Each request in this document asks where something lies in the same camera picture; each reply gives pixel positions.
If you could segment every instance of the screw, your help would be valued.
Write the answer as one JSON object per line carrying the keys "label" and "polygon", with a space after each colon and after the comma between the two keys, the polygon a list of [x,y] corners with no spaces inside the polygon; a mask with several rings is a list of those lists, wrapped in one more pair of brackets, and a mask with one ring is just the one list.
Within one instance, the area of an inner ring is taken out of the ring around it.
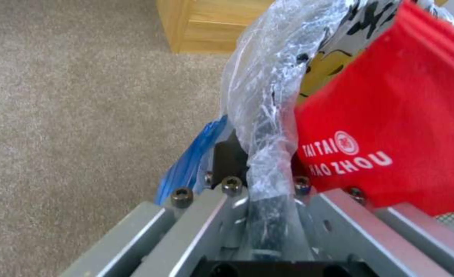
{"label": "screw", "polygon": [[207,187],[210,187],[212,185],[212,179],[213,179],[213,172],[211,172],[211,171],[205,172],[205,184]]}
{"label": "screw", "polygon": [[229,196],[238,196],[242,192],[242,181],[238,177],[229,176],[222,180],[222,192]]}
{"label": "screw", "polygon": [[308,195],[311,192],[311,184],[306,176],[294,177],[295,195]]}
{"label": "screw", "polygon": [[174,207],[185,209],[193,202],[193,191],[188,187],[177,188],[170,195],[170,200]]}
{"label": "screw", "polygon": [[357,187],[350,187],[347,189],[347,193],[359,204],[366,205],[366,195],[364,192]]}

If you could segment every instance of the red fabric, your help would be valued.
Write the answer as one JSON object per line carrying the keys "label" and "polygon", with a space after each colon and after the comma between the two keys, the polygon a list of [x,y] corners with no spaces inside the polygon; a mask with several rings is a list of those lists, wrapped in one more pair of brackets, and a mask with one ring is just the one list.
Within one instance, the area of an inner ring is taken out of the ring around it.
{"label": "red fabric", "polygon": [[318,191],[359,187],[375,207],[454,211],[453,26],[405,2],[295,115],[297,153]]}

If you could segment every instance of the beige carpet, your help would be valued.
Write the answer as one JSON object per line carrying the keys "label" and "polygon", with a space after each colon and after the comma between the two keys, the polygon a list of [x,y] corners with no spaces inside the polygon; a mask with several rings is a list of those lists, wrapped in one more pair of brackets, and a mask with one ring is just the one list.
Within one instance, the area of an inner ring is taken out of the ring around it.
{"label": "beige carpet", "polygon": [[218,110],[226,56],[169,53],[154,0],[0,0],[0,276],[52,276]]}

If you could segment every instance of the wooden cabinet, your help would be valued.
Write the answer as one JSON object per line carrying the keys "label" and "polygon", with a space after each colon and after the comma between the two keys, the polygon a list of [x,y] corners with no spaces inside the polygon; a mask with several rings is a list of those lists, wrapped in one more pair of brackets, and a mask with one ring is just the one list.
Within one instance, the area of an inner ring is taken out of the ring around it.
{"label": "wooden cabinet", "polygon": [[157,0],[172,52],[232,52],[273,0]]}

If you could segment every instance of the plastic wrap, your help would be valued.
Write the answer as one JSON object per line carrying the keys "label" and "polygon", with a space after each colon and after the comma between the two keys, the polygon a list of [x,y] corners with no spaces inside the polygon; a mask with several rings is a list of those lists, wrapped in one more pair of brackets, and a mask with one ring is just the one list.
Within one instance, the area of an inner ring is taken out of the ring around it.
{"label": "plastic wrap", "polygon": [[418,0],[417,5],[428,11],[433,16],[445,20],[454,25],[454,16],[444,7],[434,4],[434,0]]}
{"label": "plastic wrap", "polygon": [[248,153],[248,232],[254,259],[283,256],[300,223],[291,200],[294,106],[306,63],[335,33],[349,0],[278,0],[238,39],[222,75],[222,112]]}

